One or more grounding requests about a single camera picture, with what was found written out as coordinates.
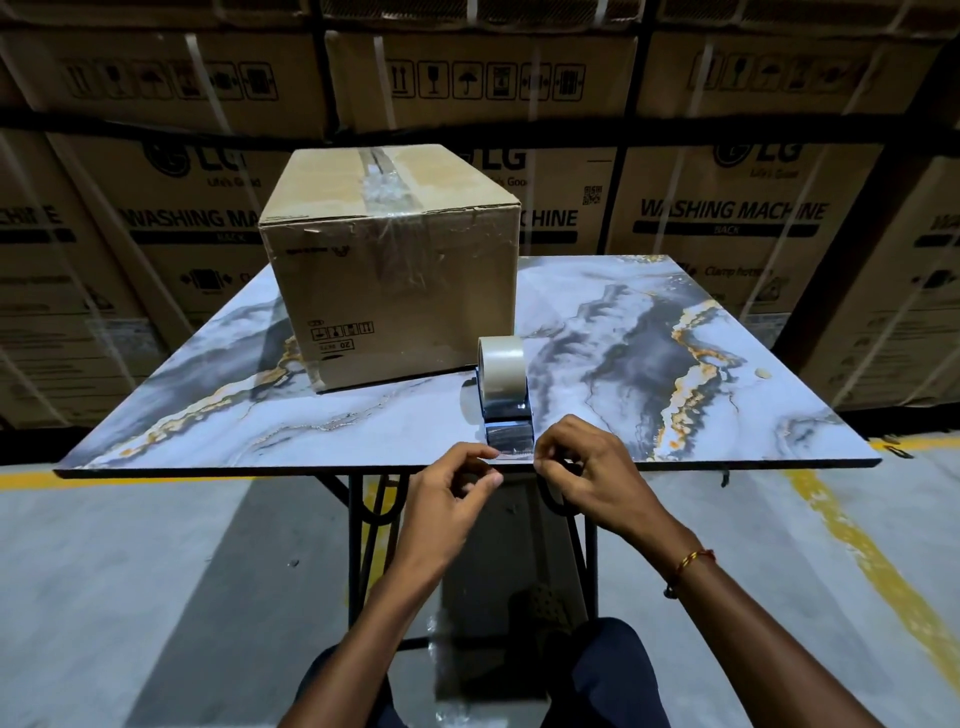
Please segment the person's left hand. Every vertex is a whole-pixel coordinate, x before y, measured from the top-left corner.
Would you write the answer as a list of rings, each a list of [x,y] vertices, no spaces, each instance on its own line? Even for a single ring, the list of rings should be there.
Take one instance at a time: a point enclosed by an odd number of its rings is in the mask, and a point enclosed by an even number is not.
[[[486,443],[455,443],[410,483],[395,552],[403,574],[438,580],[462,551],[481,512],[469,509],[469,488],[499,453]]]

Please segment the person's right hand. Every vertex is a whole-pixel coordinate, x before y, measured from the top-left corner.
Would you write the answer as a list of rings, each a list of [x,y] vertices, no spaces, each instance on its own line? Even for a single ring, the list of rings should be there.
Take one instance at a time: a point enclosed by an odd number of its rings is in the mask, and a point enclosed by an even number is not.
[[[563,416],[534,444],[534,460],[582,463],[585,495],[568,500],[598,527],[629,543],[664,578],[704,547],[670,514],[643,479],[624,443],[574,415]]]

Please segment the clear packing tape roll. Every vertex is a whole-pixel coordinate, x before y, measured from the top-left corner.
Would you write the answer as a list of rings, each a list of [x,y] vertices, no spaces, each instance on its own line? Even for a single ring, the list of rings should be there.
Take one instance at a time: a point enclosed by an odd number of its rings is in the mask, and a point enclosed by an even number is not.
[[[477,342],[477,365],[491,375],[520,373],[526,376],[523,341],[518,336],[483,336]],[[504,459],[520,461],[524,459]]]

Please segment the person's right forearm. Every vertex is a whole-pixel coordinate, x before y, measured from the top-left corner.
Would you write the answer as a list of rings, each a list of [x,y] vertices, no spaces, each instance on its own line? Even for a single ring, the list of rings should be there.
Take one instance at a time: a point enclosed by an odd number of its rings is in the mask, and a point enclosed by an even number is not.
[[[704,549],[665,579],[753,728],[886,728]]]

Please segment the person's left forearm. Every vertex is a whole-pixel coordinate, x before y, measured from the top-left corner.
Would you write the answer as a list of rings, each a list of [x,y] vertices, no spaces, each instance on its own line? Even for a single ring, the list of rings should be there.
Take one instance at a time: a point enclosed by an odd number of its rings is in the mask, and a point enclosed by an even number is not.
[[[373,652],[373,657],[388,663],[383,667],[388,674],[406,631],[439,580],[426,581],[403,573],[394,560],[371,591],[358,619],[340,642],[341,647],[350,646],[351,656],[357,656],[361,649]]]

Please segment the blue tape dispenser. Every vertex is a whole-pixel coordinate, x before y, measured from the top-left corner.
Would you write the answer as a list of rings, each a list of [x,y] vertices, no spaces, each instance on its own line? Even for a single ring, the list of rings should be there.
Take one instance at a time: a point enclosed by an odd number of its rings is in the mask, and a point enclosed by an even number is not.
[[[533,412],[525,373],[490,374],[473,368],[460,390],[465,421],[503,459],[529,459],[534,450]]]

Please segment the dark shoe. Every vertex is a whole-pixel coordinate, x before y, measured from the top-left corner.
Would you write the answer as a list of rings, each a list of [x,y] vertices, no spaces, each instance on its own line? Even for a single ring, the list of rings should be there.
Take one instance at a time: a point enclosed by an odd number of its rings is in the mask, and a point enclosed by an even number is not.
[[[510,643],[530,660],[540,660],[553,643],[574,631],[562,597],[544,583],[514,592],[508,600]]]

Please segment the person's right leg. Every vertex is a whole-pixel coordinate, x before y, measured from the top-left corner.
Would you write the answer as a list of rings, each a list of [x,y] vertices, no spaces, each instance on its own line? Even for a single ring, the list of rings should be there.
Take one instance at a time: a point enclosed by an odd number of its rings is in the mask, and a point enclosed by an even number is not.
[[[671,728],[642,640],[619,618],[549,633],[541,665],[550,698],[541,728]]]

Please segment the brown taped cardboard box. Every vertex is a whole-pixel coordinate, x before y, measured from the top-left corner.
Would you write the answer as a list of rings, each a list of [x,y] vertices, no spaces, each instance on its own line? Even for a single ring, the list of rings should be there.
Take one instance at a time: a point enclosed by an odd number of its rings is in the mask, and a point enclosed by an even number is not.
[[[258,228],[313,391],[476,365],[514,333],[521,223],[441,145],[294,151]]]

